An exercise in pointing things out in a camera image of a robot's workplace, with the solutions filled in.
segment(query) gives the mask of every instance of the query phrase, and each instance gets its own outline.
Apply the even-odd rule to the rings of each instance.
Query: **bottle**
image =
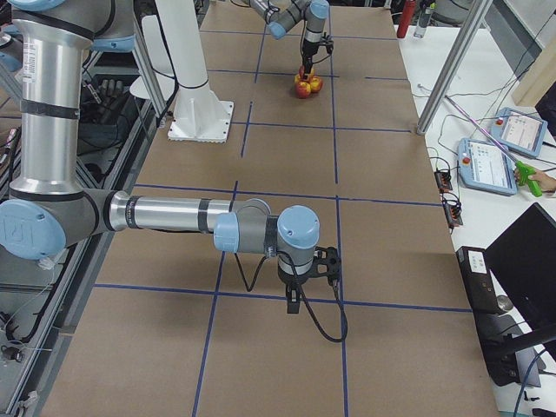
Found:
[[[397,36],[399,39],[406,37],[407,28],[411,23],[411,18],[414,16],[415,11],[415,0],[406,0],[406,3],[403,6],[403,11],[401,12],[401,19],[398,25],[398,32]]]
[[[424,9],[421,9],[419,14],[419,20],[417,22],[417,27],[415,28],[415,32],[414,32],[415,37],[425,36],[425,32],[427,31],[427,26],[431,21],[431,17],[433,16],[433,12],[435,8],[436,8],[436,3],[432,2]]]

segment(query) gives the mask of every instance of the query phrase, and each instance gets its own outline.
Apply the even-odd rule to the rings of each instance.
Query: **brown cardboard table surface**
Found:
[[[280,42],[252,10],[213,2],[211,87],[235,102],[226,144],[162,130],[135,193],[293,204],[343,259],[349,335],[287,315],[275,263],[247,295],[210,236],[130,230],[110,248],[44,417],[495,416],[389,11],[333,7],[325,86],[298,100],[299,28]],[[249,274],[258,256],[242,256]],[[339,333],[324,281],[305,285]]]

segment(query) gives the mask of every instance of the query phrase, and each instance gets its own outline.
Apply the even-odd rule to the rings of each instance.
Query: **electronics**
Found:
[[[467,299],[473,311],[488,314],[504,313],[500,310],[493,277],[484,258],[485,249],[462,246],[456,252],[461,277],[466,286]]]
[[[464,185],[502,195],[518,192],[513,163],[494,145],[464,137],[458,146],[459,174]]]
[[[502,109],[490,128],[490,134],[500,143],[523,156],[539,156],[548,123],[508,107]]]
[[[545,340],[556,325],[556,222],[534,203],[485,251],[492,273],[531,329]],[[531,340],[530,346],[539,344]],[[556,342],[545,343],[556,359]]]

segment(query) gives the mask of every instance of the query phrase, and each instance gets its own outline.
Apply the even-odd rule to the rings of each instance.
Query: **monitor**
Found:
[[[534,203],[486,249],[485,259],[533,330],[526,344],[555,340],[556,221]],[[556,341],[545,347],[556,360]]]

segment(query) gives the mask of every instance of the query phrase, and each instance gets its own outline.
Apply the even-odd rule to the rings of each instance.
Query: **white table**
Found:
[[[458,30],[455,28],[436,28],[430,27],[424,38],[419,39],[413,36],[414,28],[410,28],[405,39],[400,40],[401,53],[406,65],[407,76],[412,85],[412,91],[416,96],[427,96],[425,89],[420,88],[419,84],[428,89],[432,89],[440,69],[442,68],[449,50],[452,48]],[[487,30],[479,30],[461,64],[456,77],[454,78],[448,95],[456,93],[487,93],[498,89],[506,84],[513,77],[512,69],[502,56],[498,46]],[[488,108],[497,97],[498,92],[489,96],[455,96],[453,99],[460,104],[471,116],[481,118],[485,116]],[[415,97],[417,111],[421,113],[426,98]],[[500,107],[513,107],[522,109],[525,112],[534,111],[531,108],[515,107],[511,94]],[[493,117],[494,111],[498,107],[495,104],[486,117]],[[456,166],[456,156],[443,149],[437,139],[440,135],[440,127],[446,115],[460,114],[449,103],[441,104],[430,129],[426,134],[427,146],[438,150],[440,157],[446,159],[452,168]],[[480,132],[475,132],[470,122],[463,122],[454,117],[448,117],[443,129],[440,141],[448,148],[456,150],[457,144],[462,137],[473,137],[484,140]],[[546,142],[554,143],[553,138],[547,134]],[[430,149],[431,156],[436,156],[434,149]],[[556,162],[556,149],[543,146],[539,155],[540,159]],[[521,158],[533,166],[546,169],[551,165],[543,162],[529,161]],[[445,168],[443,162],[439,162],[439,168]],[[457,185],[454,180],[456,177],[453,171],[452,183],[457,193]],[[554,218],[556,218],[556,198],[543,195],[535,198],[527,188],[520,188],[517,195],[506,197],[495,195],[483,191],[465,189],[460,186],[460,200],[462,202],[462,219],[464,225],[456,228],[452,234],[453,247],[457,250],[461,246],[476,246],[486,248],[496,239],[517,217],[519,217],[533,202],[539,202],[542,207]],[[500,285],[495,282],[496,290],[502,293]],[[520,322],[523,319],[519,313],[512,311],[513,318]],[[527,325],[520,326],[524,332],[529,331]],[[556,372],[556,363],[548,354],[543,354],[542,360],[546,362],[547,370]],[[521,402],[520,412],[531,414],[531,408],[540,407],[549,410],[556,410],[556,378],[548,375],[541,375],[542,388],[527,389],[529,396],[539,396],[541,400],[535,402]],[[496,401],[501,411],[513,411],[516,397],[520,390],[518,384],[511,384],[507,387],[496,387],[493,384]]]

